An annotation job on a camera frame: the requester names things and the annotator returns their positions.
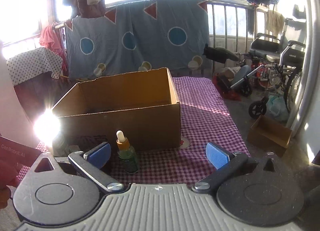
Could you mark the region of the wheelchair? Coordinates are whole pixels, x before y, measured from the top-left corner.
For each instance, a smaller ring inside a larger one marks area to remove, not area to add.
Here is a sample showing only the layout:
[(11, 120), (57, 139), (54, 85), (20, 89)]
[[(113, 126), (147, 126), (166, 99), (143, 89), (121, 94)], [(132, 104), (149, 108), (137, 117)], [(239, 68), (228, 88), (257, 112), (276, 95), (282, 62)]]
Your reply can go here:
[(267, 112), (271, 97), (281, 97), (291, 112), (302, 79), (306, 48), (306, 22), (286, 19), (280, 37), (258, 33), (245, 58), (252, 61), (253, 73), (247, 78), (265, 90), (261, 100), (250, 104), (248, 113), (257, 119)]

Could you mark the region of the black bicycle seat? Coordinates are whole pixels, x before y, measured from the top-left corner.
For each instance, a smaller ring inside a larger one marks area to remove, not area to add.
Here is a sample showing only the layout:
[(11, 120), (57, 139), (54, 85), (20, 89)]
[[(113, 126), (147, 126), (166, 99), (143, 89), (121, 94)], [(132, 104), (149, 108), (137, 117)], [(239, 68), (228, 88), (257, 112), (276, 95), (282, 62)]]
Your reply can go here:
[(209, 47), (208, 44), (206, 44), (204, 47), (203, 56), (218, 63), (226, 63), (228, 59), (234, 62), (239, 61), (238, 56), (233, 52), (221, 47)]

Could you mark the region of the metal balcony railing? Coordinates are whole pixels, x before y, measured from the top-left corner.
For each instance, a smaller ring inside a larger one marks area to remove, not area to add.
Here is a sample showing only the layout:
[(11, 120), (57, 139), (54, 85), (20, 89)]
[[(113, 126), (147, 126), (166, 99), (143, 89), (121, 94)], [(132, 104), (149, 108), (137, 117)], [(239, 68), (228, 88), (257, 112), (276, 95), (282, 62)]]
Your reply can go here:
[(244, 50), (252, 39), (254, 10), (209, 0), (145, 0), (107, 8), (103, 17), (65, 20), (68, 53), (80, 50), (80, 37), (90, 52), (169, 62), (202, 52), (210, 41), (232, 39)]

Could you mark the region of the green plastic bag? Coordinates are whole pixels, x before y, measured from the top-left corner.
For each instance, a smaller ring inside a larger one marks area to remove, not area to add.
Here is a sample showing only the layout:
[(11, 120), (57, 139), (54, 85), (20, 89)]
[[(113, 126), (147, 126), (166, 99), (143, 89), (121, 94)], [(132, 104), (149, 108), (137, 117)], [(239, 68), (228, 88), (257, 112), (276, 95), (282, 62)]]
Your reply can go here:
[(285, 101), (282, 96), (270, 95), (267, 106), (267, 114), (278, 122), (286, 122), (289, 118), (289, 113), (285, 106)]

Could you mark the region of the green dropper bottle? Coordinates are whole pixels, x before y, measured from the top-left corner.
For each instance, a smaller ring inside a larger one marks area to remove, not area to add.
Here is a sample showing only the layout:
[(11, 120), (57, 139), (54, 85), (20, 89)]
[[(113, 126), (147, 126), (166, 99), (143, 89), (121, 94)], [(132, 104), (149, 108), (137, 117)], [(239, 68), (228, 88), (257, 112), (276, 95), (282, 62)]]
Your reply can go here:
[(125, 172), (134, 174), (139, 170), (139, 163), (137, 154), (133, 146), (130, 145), (129, 140), (125, 137), (121, 130), (116, 132), (118, 157), (121, 160)]

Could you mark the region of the beige hanging towel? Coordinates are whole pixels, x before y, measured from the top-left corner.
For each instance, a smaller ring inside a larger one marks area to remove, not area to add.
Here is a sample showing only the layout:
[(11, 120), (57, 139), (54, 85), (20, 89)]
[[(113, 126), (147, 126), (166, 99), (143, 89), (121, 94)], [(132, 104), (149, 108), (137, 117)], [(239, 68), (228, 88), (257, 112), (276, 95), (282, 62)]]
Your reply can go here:
[(274, 10), (268, 10), (266, 13), (265, 29), (272, 35), (278, 36), (282, 33), (285, 24), (285, 17)]

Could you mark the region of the pink hanging cloth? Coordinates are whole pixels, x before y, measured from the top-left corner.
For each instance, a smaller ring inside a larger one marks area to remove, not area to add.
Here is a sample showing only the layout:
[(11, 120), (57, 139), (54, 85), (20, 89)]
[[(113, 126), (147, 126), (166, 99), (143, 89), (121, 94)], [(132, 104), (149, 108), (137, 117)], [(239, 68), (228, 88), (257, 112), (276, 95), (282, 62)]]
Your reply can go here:
[(53, 22), (51, 25), (46, 26), (42, 29), (39, 39), (39, 44), (42, 47), (45, 47), (55, 54), (59, 55), (62, 60), (62, 71), (64, 76), (68, 76), (68, 68), (67, 68), (67, 59), (66, 59), (66, 51), (63, 46), (61, 34), (58, 29), (55, 29), (57, 26), (57, 22)]

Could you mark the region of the purple checkered tablecloth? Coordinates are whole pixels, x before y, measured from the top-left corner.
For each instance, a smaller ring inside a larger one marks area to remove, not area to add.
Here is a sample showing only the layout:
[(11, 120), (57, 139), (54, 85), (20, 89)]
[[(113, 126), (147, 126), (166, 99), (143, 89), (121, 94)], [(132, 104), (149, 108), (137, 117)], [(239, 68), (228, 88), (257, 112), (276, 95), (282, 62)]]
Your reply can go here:
[(108, 173), (122, 183), (192, 184), (214, 171), (206, 158), (206, 144), (216, 143), (229, 152), (247, 153), (246, 145), (211, 80), (172, 77), (181, 109), (181, 142), (177, 148), (135, 150), (139, 170), (125, 172), (112, 147)]

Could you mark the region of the large cardboard box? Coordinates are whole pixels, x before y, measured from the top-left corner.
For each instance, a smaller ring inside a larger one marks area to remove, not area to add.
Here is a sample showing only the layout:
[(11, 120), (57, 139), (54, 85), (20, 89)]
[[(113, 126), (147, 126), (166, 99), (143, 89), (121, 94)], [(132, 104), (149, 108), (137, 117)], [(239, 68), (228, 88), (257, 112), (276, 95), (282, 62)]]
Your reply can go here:
[(127, 72), (75, 84), (53, 107), (67, 145), (116, 147), (121, 130), (135, 150), (177, 148), (181, 109), (168, 68)]

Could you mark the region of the blue patterned blanket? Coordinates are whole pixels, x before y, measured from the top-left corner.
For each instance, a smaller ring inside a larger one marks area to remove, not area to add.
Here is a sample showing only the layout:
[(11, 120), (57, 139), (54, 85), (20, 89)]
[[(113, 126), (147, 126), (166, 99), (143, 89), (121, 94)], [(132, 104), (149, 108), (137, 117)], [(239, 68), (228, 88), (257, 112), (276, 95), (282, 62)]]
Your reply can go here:
[(98, 18), (66, 24), (68, 74), (96, 78), (166, 67), (210, 68), (206, 0), (146, 0), (120, 4)]

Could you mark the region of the small cardboard box on floor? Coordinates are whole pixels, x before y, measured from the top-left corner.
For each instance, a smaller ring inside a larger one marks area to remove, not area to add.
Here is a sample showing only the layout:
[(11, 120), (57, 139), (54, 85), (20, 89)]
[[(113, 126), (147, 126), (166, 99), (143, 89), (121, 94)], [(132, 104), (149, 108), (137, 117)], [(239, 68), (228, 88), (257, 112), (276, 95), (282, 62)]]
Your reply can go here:
[(277, 121), (260, 115), (250, 127), (247, 141), (265, 152), (283, 157), (289, 146), (292, 130)]

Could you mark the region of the polka dot cloth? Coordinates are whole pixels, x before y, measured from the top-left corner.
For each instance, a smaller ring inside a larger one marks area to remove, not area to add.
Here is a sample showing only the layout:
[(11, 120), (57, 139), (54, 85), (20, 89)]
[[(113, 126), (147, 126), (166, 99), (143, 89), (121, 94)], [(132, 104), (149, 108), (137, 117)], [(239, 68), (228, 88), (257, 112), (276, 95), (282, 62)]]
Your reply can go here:
[(14, 86), (47, 72), (51, 72), (51, 78), (58, 80), (62, 65), (63, 59), (44, 47), (18, 54), (7, 60), (9, 75)]

